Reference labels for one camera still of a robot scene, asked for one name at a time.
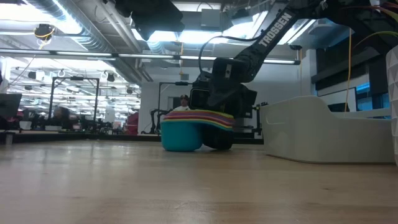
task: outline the wooden floor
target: wooden floor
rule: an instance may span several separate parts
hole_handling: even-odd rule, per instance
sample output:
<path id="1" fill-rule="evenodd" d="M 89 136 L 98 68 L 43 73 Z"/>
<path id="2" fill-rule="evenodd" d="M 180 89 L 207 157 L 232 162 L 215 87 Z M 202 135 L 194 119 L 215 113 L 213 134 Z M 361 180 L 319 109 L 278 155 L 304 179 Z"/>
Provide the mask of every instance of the wooden floor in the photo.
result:
<path id="1" fill-rule="evenodd" d="M 1 224 L 398 223 L 398 168 L 165 152 L 154 142 L 0 148 Z"/>

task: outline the red object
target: red object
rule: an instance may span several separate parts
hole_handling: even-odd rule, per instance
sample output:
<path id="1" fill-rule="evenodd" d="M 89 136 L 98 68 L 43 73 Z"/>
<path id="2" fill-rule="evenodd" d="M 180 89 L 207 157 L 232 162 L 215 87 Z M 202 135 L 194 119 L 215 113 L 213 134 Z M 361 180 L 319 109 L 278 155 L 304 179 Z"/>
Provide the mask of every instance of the red object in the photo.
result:
<path id="1" fill-rule="evenodd" d="M 138 135 L 138 116 L 139 113 L 130 114 L 127 119 L 127 134 Z"/>

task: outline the blue bowl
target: blue bowl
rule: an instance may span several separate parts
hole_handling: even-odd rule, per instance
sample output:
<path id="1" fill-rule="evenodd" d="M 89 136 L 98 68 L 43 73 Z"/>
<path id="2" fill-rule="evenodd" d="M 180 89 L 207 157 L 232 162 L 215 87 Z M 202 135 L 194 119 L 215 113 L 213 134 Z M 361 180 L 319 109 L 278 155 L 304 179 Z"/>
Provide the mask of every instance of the blue bowl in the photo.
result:
<path id="1" fill-rule="evenodd" d="M 199 124 L 168 121 L 161 125 L 162 145 L 166 151 L 192 152 L 203 144 Z"/>

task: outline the ceiling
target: ceiling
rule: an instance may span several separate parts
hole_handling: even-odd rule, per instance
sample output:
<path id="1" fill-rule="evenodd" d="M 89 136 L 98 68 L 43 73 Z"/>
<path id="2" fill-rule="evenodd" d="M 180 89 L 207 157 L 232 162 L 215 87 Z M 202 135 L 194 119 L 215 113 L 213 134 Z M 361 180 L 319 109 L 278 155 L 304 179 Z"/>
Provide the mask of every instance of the ceiling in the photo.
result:
<path id="1" fill-rule="evenodd" d="M 51 14 L 35 9 L 31 5 L 10 5 L 1 4 L 0 6 L 0 48 L 8 49 L 34 49 L 41 48 L 42 50 L 64 50 L 68 52 L 86 52 L 87 47 L 82 44 L 82 39 L 79 34 L 76 34 L 74 26 L 79 26 L 79 22 L 85 23 L 86 35 L 97 35 L 99 40 L 103 40 L 104 45 L 108 49 L 117 53 L 140 53 L 147 54 L 182 54 L 182 55 L 198 55 L 202 44 L 209 38 L 220 35 L 221 32 L 209 32 L 205 30 L 185 30 L 182 33 L 155 33 L 151 37 L 151 42 L 146 42 L 141 39 L 139 34 L 134 29 L 134 23 L 130 18 L 123 18 L 120 15 L 112 14 L 111 17 L 106 16 L 106 11 L 111 14 L 109 6 L 104 6 L 106 11 L 99 7 L 97 0 L 58 0 L 63 5 L 65 3 L 64 13 L 69 13 L 66 20 L 71 19 L 72 25 L 65 26 L 65 21 L 56 21 Z M 232 35 L 236 37 L 252 38 L 262 25 L 269 23 L 274 19 L 272 17 L 272 10 L 274 6 L 268 3 L 263 4 L 263 1 L 249 1 L 249 0 L 210 0 L 207 3 L 214 9 L 233 13 L 237 9 L 252 6 L 248 11 L 252 22 L 232 26 L 224 31 L 224 35 Z M 186 27 L 195 27 L 200 22 L 197 18 L 201 18 L 202 9 L 210 9 L 210 6 L 202 3 L 200 4 L 194 0 L 179 0 L 173 2 L 184 15 L 186 19 L 191 19 Z M 118 28 L 112 25 L 110 21 L 115 21 Z M 33 30 L 39 24 L 51 24 L 56 29 L 50 42 L 43 44 L 41 40 L 33 35 Z M 318 47 L 317 43 L 328 45 L 327 37 L 320 37 L 319 32 L 314 27 L 319 26 L 319 22 L 315 21 L 298 21 L 296 25 L 289 32 L 290 37 L 284 38 L 284 42 L 275 47 L 268 55 L 268 58 L 296 60 L 297 53 L 291 50 L 287 42 L 293 39 L 294 34 L 297 34 L 299 29 L 307 26 L 299 36 L 295 37 L 295 41 L 290 44 L 301 44 L 304 47 Z M 134 40 L 123 39 L 121 36 L 121 28 L 128 27 L 131 34 L 134 35 Z M 329 27 L 323 27 L 323 31 L 332 32 L 340 29 L 335 24 L 329 24 Z M 161 46 L 160 50 L 155 51 L 152 45 Z M 211 42 L 205 47 L 203 56 L 215 57 L 234 57 L 251 43 L 238 43 L 236 41 L 217 40 Z M 46 58 L 32 58 L 26 55 L 8 55 L 2 54 L 3 61 L 7 61 L 7 67 L 11 68 L 10 82 L 12 85 L 8 89 L 10 92 L 19 92 L 24 94 L 22 107 L 42 110 L 43 113 L 48 111 L 49 93 L 51 91 L 52 77 L 58 76 L 60 73 L 63 77 L 81 76 L 85 78 L 99 78 L 100 81 L 100 101 L 99 110 L 100 116 L 107 106 L 115 108 L 117 116 L 124 119 L 127 113 L 132 108 L 139 108 L 141 90 L 139 86 L 142 82 L 176 82 L 180 81 L 180 73 L 189 74 L 187 81 L 194 81 L 198 75 L 198 62 L 179 61 L 179 60 L 159 60 L 159 59 L 145 59 L 138 61 L 133 58 L 122 59 L 117 63 L 102 61 L 95 58 L 81 58 L 68 57 L 67 59 L 49 55 Z M 203 63 L 205 69 L 210 70 L 212 62 Z M 40 78 L 28 78 L 29 72 L 37 72 Z M 107 82 L 108 74 L 114 74 L 115 81 Z M 25 85 L 30 85 L 31 90 L 26 90 Z M 79 92 L 72 92 L 68 90 L 69 87 L 79 87 Z M 57 94 L 55 104 L 66 104 L 75 113 L 93 114 L 93 99 L 95 88 L 89 81 L 81 83 L 65 80 L 63 85 L 55 89 Z M 134 89 L 133 94 L 127 94 L 128 87 Z M 74 99 L 68 100 L 70 95 L 76 95 Z"/>

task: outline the black cable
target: black cable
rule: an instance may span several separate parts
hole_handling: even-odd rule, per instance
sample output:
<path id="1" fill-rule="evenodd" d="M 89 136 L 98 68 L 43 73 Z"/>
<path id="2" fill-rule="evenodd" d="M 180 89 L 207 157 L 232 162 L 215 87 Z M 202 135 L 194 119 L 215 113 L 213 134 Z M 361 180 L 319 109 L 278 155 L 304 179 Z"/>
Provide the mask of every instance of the black cable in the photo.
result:
<path id="1" fill-rule="evenodd" d="M 211 9 L 213 9 L 213 6 L 211 6 L 211 4 L 209 4 L 208 2 L 200 2 L 198 7 L 197 7 L 197 11 L 199 10 L 200 5 L 202 5 L 203 3 L 206 3 L 208 6 L 211 7 Z"/>
<path id="2" fill-rule="evenodd" d="M 202 80 L 204 80 L 205 77 L 204 77 L 204 74 L 203 74 L 203 69 L 201 68 L 201 55 L 202 55 L 203 50 L 205 49 L 206 45 L 207 45 L 211 40 L 213 40 L 213 39 L 215 39 L 215 38 L 225 38 L 225 39 L 229 39 L 229 40 L 237 40 L 237 41 L 242 41 L 242 42 L 252 42 L 252 41 L 257 40 L 259 37 L 260 37 L 260 35 L 257 36 L 257 37 L 251 38 L 251 39 L 244 39 L 244 38 L 237 38 L 237 37 L 219 35 L 219 36 L 216 36 L 216 37 L 212 37 L 210 40 L 208 40 L 206 43 L 204 43 L 204 44 L 202 45 L 200 51 L 199 51 L 199 58 L 198 58 L 198 61 L 199 61 L 199 71 L 200 71 L 200 76 L 201 76 Z"/>

